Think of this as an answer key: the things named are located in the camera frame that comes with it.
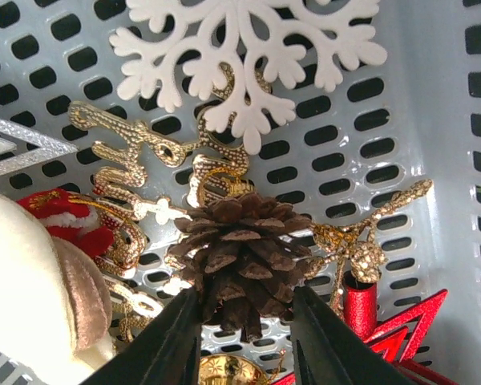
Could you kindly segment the silver star ornament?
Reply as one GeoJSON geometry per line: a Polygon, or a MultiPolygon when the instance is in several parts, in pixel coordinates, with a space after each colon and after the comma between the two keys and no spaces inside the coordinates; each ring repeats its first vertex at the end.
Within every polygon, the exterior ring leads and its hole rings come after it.
{"type": "Polygon", "coordinates": [[[74,144],[0,118],[0,177],[78,150],[74,144]]]}

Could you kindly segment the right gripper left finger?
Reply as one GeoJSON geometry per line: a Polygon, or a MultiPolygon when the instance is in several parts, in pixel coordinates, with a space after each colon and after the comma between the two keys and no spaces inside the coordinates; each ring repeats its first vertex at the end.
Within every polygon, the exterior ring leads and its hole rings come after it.
{"type": "Polygon", "coordinates": [[[83,385],[197,384],[200,339],[197,292],[182,290],[133,342],[83,385]]]}

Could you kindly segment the white perforated plastic basket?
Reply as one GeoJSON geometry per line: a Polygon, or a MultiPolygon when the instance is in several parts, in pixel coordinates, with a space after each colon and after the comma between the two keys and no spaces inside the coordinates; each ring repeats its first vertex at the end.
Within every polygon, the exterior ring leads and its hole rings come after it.
{"type": "MultiPolygon", "coordinates": [[[[388,258],[378,315],[448,290],[415,358],[457,383],[481,384],[481,1],[383,1],[371,23],[388,53],[381,66],[345,71],[325,93],[313,84],[309,47],[305,80],[293,90],[273,86],[296,103],[297,117],[273,126],[249,175],[262,193],[335,225],[432,179],[426,197],[378,223],[388,258]]],[[[0,118],[79,149],[0,177],[0,193],[91,191],[104,166],[92,144],[122,140],[72,127],[73,100],[143,120],[175,140],[196,138],[202,101],[183,94],[183,106],[166,112],[152,97],[117,96],[123,60],[108,39],[119,27],[154,39],[123,1],[0,1],[0,118]]]]}

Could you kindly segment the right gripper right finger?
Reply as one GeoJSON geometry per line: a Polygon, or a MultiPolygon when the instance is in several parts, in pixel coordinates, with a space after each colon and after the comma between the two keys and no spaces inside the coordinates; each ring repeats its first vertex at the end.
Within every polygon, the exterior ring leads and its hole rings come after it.
{"type": "Polygon", "coordinates": [[[297,384],[406,384],[311,288],[294,290],[291,322],[297,384]]]}

